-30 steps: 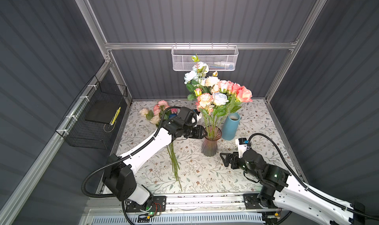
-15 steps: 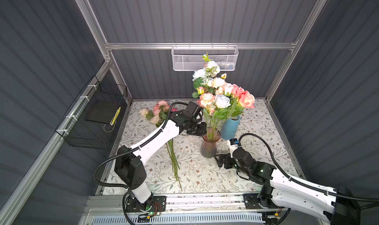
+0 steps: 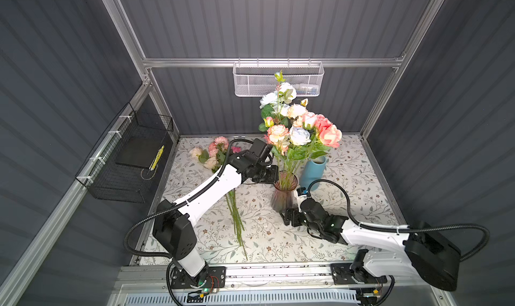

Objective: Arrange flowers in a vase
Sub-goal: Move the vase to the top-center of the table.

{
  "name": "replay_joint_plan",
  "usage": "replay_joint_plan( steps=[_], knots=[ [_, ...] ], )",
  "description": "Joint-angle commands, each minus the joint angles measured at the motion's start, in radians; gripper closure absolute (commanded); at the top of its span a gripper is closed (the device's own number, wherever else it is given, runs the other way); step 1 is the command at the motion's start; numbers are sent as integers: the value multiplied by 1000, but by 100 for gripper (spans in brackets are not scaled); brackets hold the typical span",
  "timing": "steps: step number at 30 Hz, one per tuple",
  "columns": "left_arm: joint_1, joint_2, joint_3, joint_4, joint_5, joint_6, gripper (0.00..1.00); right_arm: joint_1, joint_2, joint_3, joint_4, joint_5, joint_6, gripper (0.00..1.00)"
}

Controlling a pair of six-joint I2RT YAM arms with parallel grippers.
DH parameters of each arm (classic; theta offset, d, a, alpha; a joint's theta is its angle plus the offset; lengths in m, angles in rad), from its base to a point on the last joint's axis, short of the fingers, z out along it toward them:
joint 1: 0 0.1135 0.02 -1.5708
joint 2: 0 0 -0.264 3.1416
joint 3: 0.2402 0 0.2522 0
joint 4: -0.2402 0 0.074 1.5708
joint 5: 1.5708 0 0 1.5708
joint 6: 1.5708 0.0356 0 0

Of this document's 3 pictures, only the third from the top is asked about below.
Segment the teal ceramic vase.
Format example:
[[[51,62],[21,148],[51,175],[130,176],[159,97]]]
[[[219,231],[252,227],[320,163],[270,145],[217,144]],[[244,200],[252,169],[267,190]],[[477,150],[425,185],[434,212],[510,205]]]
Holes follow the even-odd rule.
[[[300,176],[299,186],[308,189],[308,186],[317,179],[323,178],[325,167],[327,164],[327,157],[320,156],[315,159],[309,160]]]

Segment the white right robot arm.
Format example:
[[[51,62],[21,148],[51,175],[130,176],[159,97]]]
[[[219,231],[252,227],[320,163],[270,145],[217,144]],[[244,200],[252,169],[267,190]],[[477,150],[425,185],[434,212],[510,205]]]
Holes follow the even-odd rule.
[[[378,225],[358,221],[351,211],[346,216],[331,215],[312,198],[311,189],[316,184],[318,181],[313,181],[307,188],[297,189],[297,206],[282,210],[280,215],[286,225],[304,226],[315,239],[359,246],[350,266],[358,283],[374,279],[383,283],[388,276],[410,276],[442,291],[456,291],[460,264],[485,248],[490,239],[490,231],[477,224]],[[442,235],[460,229],[482,233],[478,244],[466,253]]]

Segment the white green rose spray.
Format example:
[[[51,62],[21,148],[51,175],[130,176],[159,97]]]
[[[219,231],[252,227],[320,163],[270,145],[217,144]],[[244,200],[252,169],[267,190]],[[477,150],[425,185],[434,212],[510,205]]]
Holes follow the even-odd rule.
[[[265,133],[266,127],[264,125],[264,118],[268,116],[273,118],[275,124],[285,125],[289,129],[290,122],[288,121],[285,111],[296,98],[294,87],[286,82],[282,71],[276,72],[274,77],[277,80],[275,90],[260,99],[260,113],[263,122],[259,125],[258,129]]]

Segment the large pink rose stem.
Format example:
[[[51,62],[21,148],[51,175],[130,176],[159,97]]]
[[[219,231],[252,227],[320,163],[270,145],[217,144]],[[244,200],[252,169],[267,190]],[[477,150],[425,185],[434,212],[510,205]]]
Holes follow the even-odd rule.
[[[338,148],[342,132],[336,125],[315,128],[312,145],[308,147],[307,162],[320,156],[326,156],[332,148]]]

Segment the small pink rose stem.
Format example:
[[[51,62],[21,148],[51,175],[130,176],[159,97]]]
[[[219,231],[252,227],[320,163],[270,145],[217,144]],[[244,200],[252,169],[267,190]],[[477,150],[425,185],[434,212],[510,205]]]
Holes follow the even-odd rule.
[[[304,122],[306,123],[304,128],[306,130],[309,130],[310,133],[311,133],[311,143],[310,143],[310,145],[312,145],[312,140],[314,138],[313,135],[315,133],[315,128],[316,127],[320,128],[320,127],[325,127],[325,126],[334,124],[328,118],[326,118],[324,115],[322,115],[322,114],[315,114],[315,113],[310,112],[310,111],[308,112],[308,114],[305,115]]]

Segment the small pink flower spray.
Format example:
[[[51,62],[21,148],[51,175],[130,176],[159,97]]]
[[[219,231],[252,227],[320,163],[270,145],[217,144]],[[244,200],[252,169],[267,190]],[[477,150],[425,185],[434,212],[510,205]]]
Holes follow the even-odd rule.
[[[207,149],[195,147],[189,151],[189,155],[194,161],[199,162],[212,173],[216,173],[228,157],[229,149],[231,149],[231,153],[239,153],[241,151],[240,147],[230,146],[229,140],[226,137],[219,136],[210,143]],[[248,254],[243,239],[245,228],[241,220],[240,212],[237,209],[236,191],[234,189],[230,190],[228,194],[225,195],[225,201],[227,202],[227,207],[233,220],[233,230],[236,235],[237,243],[239,247],[243,249],[245,259],[247,260]]]

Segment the white single rose stem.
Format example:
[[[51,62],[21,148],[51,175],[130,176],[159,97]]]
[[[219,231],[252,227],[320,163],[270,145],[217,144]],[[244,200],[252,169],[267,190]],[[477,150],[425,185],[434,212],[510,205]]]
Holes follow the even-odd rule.
[[[293,186],[295,173],[300,164],[307,159],[308,145],[311,143],[310,132],[304,128],[292,127],[289,136],[281,145],[283,171],[280,185],[282,189]]]

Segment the pink bud spray stem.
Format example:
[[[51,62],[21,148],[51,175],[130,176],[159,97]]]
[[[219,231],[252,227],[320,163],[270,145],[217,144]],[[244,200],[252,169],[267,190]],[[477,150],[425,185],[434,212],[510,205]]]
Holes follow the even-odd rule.
[[[292,161],[290,157],[289,129],[282,124],[275,124],[272,117],[264,118],[266,127],[266,142],[273,146],[272,153],[281,166],[279,178],[281,190],[287,190],[292,185]]]

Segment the pink ribbed glass vase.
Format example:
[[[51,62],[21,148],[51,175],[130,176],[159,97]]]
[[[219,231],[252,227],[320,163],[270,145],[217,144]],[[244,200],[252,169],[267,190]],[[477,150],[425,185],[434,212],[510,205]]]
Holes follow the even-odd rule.
[[[274,194],[271,198],[271,206],[275,212],[294,207],[295,191],[299,182],[296,176],[286,171],[281,171],[279,180],[274,184]]]

